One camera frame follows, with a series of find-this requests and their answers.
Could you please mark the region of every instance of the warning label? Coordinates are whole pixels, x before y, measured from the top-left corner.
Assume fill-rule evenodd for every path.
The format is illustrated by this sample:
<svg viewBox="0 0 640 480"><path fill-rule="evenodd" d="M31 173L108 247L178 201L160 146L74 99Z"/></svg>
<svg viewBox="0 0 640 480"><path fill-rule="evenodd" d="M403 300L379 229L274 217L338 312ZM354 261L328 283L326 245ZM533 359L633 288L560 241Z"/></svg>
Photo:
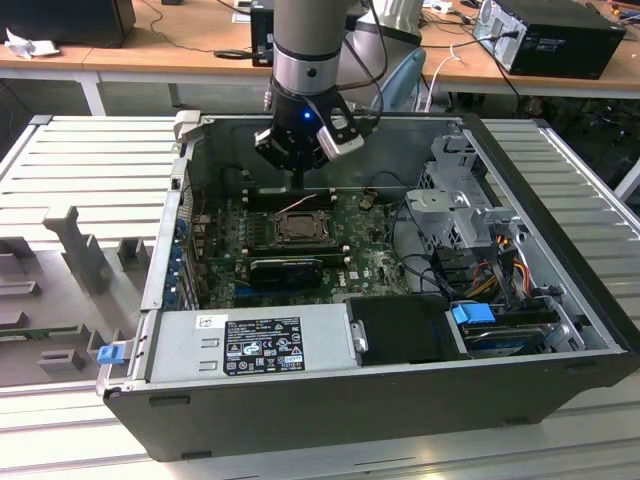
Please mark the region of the warning label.
<svg viewBox="0 0 640 480"><path fill-rule="evenodd" d="M304 370L300 317L228 321L224 344L229 376Z"/></svg>

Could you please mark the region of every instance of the motherboard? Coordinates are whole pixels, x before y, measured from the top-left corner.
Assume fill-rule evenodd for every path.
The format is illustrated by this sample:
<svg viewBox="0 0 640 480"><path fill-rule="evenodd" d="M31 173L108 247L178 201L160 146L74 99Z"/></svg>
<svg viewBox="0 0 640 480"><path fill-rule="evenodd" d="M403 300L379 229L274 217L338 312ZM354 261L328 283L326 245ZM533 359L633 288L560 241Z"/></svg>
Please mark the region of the motherboard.
<svg viewBox="0 0 640 480"><path fill-rule="evenodd" d="M222 201L202 250L208 308L410 293L389 244L390 209L362 190Z"/></svg>

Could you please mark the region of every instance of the blue latch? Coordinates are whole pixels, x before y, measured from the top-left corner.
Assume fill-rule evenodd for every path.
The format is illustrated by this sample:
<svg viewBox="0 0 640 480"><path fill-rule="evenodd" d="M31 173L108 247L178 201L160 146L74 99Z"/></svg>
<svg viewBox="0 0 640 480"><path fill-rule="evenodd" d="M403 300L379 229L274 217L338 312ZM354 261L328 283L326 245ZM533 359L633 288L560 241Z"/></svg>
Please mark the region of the blue latch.
<svg viewBox="0 0 640 480"><path fill-rule="evenodd" d="M453 310L453 318L458 325L466 323L472 325L474 323L495 323L496 317L493 316L491 307L488 303L461 303Z"/></svg>
<svg viewBox="0 0 640 480"><path fill-rule="evenodd" d="M98 350L99 365L124 363L124 345L105 345Z"/></svg>

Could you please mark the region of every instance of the wooden desk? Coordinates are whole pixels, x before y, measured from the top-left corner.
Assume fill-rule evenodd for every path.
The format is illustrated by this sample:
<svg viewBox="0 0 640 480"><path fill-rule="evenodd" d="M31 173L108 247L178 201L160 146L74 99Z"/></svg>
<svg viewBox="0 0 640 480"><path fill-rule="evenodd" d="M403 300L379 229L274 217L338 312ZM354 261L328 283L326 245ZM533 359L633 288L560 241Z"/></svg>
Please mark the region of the wooden desk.
<svg viewBox="0 0 640 480"><path fill-rule="evenodd" d="M184 5L161 5L146 0L164 14L155 30L185 47L210 50L209 53L176 48L151 31L159 16L143 0L133 0L136 25L124 48L94 48L83 62L88 70L120 72L189 73L215 75L253 75L267 77L270 69L253 68L251 60L216 58L213 50L251 48L251 27L231 23L233 12L214 0L187 0Z"/></svg>
<svg viewBox="0 0 640 480"><path fill-rule="evenodd" d="M202 50L244 49L251 45L251 27L231 23L233 12L215 0L186 0L180 6L161 5L160 0L146 1L164 15L155 24L156 31L177 44ZM213 53L176 48L152 33L150 25L158 14L143 0L133 3L137 21L124 48L63 47L61 56L32 61L0 49L0 76L78 81L94 115L105 114L100 82L166 83L174 105L180 103L175 87L180 83L266 86L270 69L254 68L250 60L224 60ZM477 10L461 7L459 0L454 3L465 13L477 14ZM604 2L595 3L606 11ZM454 16L443 18L458 21ZM460 27L438 26L432 24L422 30L423 44L448 46L471 39ZM450 61L442 68L436 85L439 90L511 94L495 63L480 45L460 47L456 53L462 62ZM427 48L424 73L428 79L448 55L448 49ZM522 76L510 80L523 95L640 98L640 41L623 41L600 80Z"/></svg>

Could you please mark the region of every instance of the white paper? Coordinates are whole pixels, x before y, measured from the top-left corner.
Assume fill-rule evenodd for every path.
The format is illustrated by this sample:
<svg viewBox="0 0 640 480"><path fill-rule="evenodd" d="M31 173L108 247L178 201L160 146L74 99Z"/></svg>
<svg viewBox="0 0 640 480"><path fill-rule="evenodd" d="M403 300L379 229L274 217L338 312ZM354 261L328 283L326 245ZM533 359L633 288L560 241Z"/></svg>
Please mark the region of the white paper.
<svg viewBox="0 0 640 480"><path fill-rule="evenodd" d="M231 16L232 23L251 23L251 15L245 15L244 13L234 13Z"/></svg>
<svg viewBox="0 0 640 480"><path fill-rule="evenodd" d="M42 57L60 53L60 50L58 50L54 43L49 40L27 40L14 35L8 28L7 41L4 42L4 46L7 47L14 55L26 58L27 60L31 60L32 57Z"/></svg>

